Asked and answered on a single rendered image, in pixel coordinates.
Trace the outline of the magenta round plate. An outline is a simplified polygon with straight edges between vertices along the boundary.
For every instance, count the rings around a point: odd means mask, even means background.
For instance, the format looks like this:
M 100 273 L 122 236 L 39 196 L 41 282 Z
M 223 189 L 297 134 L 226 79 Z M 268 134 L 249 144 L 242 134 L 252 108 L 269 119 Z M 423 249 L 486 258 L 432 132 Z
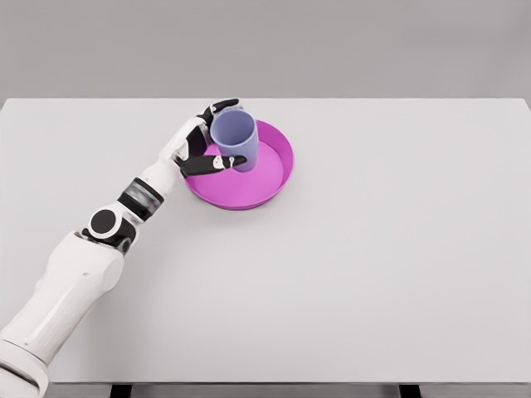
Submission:
M 295 165 L 290 141 L 276 127 L 259 120 L 259 155 L 249 172 L 234 169 L 189 177 L 185 184 L 200 199 L 225 210 L 244 211 L 272 199 L 287 181 Z

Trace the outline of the lavender blue cup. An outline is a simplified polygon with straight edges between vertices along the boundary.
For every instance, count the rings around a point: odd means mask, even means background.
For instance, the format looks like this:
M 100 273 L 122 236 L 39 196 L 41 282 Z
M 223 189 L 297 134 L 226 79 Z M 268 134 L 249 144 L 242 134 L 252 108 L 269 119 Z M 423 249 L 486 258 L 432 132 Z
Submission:
M 258 159 L 259 137 L 254 117 L 244 109 L 224 109 L 211 125 L 210 134 L 223 156 L 242 156 L 246 162 L 235 166 L 238 172 L 251 171 Z

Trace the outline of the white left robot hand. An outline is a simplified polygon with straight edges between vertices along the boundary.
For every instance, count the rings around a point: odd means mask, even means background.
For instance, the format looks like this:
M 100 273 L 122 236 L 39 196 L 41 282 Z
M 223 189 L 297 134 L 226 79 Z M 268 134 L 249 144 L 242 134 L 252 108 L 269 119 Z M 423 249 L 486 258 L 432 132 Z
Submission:
M 206 155 L 213 143 L 213 121 L 225 109 L 241 109 L 239 103 L 239 99 L 225 99 L 190 118 L 166 144 L 162 158 L 175 163 L 184 178 L 215 174 L 247 164 L 248 157 L 241 154 Z

